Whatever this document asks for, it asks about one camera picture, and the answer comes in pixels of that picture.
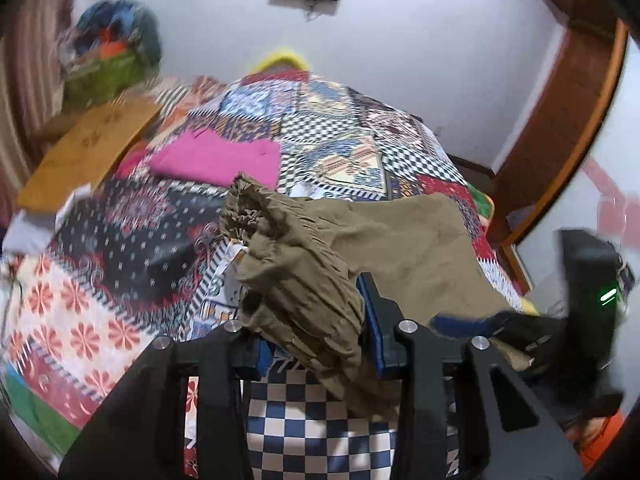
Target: patchwork bedsheet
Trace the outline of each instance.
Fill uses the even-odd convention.
[[[307,72],[252,75],[231,85],[174,80],[129,91],[162,105],[155,137],[127,178],[110,178],[79,203],[44,254],[13,259],[16,282],[2,341],[12,412],[59,463],[101,400],[161,333],[204,336],[237,315],[242,286],[215,269],[228,240],[217,217],[226,190],[149,175],[150,154],[185,128],[282,145],[278,191],[394,200],[441,192],[458,204],[479,265],[513,308],[520,299],[489,247],[463,177],[431,131],[402,110]],[[294,359],[280,354],[245,385],[248,446],[263,479],[383,479],[393,422],[348,412]],[[450,416],[454,417],[454,403]],[[197,476],[197,378],[186,405],[185,468]],[[455,424],[449,472],[457,471]]]

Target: brown garment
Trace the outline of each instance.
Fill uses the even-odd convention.
[[[398,386],[378,381],[362,359],[364,306],[354,284],[361,272],[424,325],[439,312],[485,317],[508,308],[482,273],[458,206],[444,195],[290,198],[241,174],[220,225],[249,247],[238,265],[251,290],[241,305],[244,322],[366,415],[391,416],[399,397]]]

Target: silver screw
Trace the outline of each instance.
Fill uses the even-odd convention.
[[[171,338],[167,335],[159,335],[151,344],[158,350],[164,350],[171,344]]]
[[[240,330],[242,330],[242,321],[240,321],[239,319],[231,319],[229,321],[225,322],[225,330],[227,332],[240,332]]]
[[[411,319],[403,319],[400,323],[398,323],[398,328],[405,334],[412,334],[416,330],[418,330],[418,324]]]
[[[477,335],[471,339],[471,344],[478,350],[486,350],[489,348],[489,340],[483,335]]]

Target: folded pink shirt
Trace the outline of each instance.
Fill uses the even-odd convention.
[[[225,140],[213,130],[184,131],[148,162],[151,173],[229,187],[244,172],[271,190],[278,184],[280,145],[269,139]]]

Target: striped curtain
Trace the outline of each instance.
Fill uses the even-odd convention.
[[[59,111],[56,40],[71,25],[73,0],[24,0],[0,39],[0,226],[41,153],[31,135]]]

